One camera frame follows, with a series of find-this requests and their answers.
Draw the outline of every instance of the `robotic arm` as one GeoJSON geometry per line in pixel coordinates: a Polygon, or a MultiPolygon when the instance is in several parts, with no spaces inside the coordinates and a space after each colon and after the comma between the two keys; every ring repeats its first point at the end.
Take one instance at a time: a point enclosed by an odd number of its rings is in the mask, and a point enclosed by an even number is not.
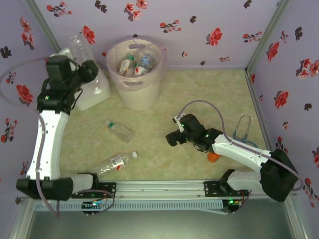
{"type": "Polygon", "coordinates": [[[221,179],[223,183],[220,184],[224,192],[231,189],[264,191],[270,198],[283,202],[298,180],[290,171],[262,156],[272,157],[296,172],[285,152],[279,149],[270,152],[234,139],[229,142],[222,131],[214,128],[205,129],[192,114],[181,114],[179,118],[175,116],[173,121],[178,124],[179,129],[166,136],[171,146],[176,146],[177,142],[180,144],[191,142],[199,151],[230,157],[254,170],[254,172],[228,170],[221,179]]]}
{"type": "Polygon", "coordinates": [[[60,148],[65,125],[76,103],[74,94],[81,90],[83,84],[93,81],[98,74],[98,68],[93,61],[84,62],[74,71],[71,70],[70,62],[66,56],[57,55],[48,58],[46,63],[49,78],[43,82],[41,93],[37,98],[37,109],[46,128],[40,168],[36,169],[43,134],[39,121],[32,163],[26,179],[19,179],[16,183],[18,190],[34,199],[40,198],[36,187],[37,171],[40,175],[42,192],[47,199],[68,200],[73,193],[91,189],[98,183],[95,174],[77,174],[70,178],[60,178],[60,148]]]}

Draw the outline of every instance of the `trash bin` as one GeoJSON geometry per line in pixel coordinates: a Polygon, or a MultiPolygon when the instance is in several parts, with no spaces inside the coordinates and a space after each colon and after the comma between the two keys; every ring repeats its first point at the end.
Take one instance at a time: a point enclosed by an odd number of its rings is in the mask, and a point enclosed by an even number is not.
{"type": "Polygon", "coordinates": [[[115,44],[107,53],[106,63],[111,78],[118,89],[124,104],[133,110],[144,111],[156,104],[160,94],[160,81],[166,73],[165,49],[162,45],[146,39],[133,38],[115,44]],[[121,62],[127,53],[140,52],[154,56],[152,70],[143,76],[126,78],[119,74],[121,62]]]}

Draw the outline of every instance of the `floral wallpaper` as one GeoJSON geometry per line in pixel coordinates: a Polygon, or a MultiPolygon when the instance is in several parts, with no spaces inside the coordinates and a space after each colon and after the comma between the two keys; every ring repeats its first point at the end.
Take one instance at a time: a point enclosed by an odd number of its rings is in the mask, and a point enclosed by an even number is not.
{"type": "MultiPolygon", "coordinates": [[[[171,68],[244,68],[279,0],[33,0],[61,49],[82,32],[106,68],[108,50],[128,37],[166,48],[171,68]]],[[[275,55],[271,49],[270,58],[275,55]]]]}
{"type": "Polygon", "coordinates": [[[274,146],[305,179],[299,199],[309,238],[318,237],[319,213],[318,8],[319,1],[292,1],[250,72],[274,146]]]}
{"type": "MultiPolygon", "coordinates": [[[[54,53],[23,0],[1,1],[0,12],[1,74],[15,64],[54,53]]],[[[44,63],[43,60],[9,72],[0,84],[4,95],[25,108],[35,108],[36,96],[47,78],[44,63]]],[[[2,99],[0,112],[0,235],[6,239],[18,204],[24,199],[15,184],[18,178],[25,177],[32,159],[37,119],[2,99]]]]}

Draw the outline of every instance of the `orange object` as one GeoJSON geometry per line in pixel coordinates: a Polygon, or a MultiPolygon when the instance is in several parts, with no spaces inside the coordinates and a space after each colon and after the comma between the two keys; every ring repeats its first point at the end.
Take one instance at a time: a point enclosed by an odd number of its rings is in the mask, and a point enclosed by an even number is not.
{"type": "Polygon", "coordinates": [[[212,163],[217,162],[217,160],[219,159],[219,157],[220,157],[220,155],[217,154],[217,153],[209,153],[209,154],[207,155],[208,161],[209,161],[209,162],[212,162],[212,163]]]}

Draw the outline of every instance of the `gray floor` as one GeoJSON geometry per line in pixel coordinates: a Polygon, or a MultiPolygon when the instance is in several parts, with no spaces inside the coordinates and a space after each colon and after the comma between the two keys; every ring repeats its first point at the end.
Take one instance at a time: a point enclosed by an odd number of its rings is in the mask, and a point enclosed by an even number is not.
{"type": "Polygon", "coordinates": [[[292,239],[284,204],[250,200],[237,214],[200,211],[106,212],[61,220],[37,212],[28,239],[292,239]]]}

